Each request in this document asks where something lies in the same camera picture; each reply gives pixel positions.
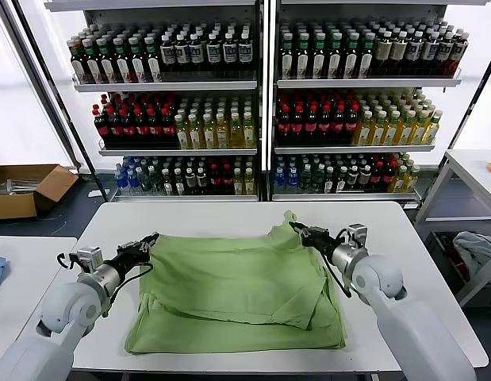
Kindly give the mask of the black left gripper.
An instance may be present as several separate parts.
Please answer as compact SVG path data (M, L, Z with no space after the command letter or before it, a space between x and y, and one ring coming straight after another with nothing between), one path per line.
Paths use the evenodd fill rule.
M117 255L109 261L111 266L117 270L131 270L138 264L147 263L150 260L151 248L159 236L159 233L154 232L140 241L119 246Z

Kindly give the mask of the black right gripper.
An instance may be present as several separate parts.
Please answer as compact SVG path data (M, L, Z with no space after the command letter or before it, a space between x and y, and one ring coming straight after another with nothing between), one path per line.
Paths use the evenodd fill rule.
M331 255L337 246L337 240L327 229L308 227L297 221L290 221L289 225L299 235L303 246L315 248L322 255Z

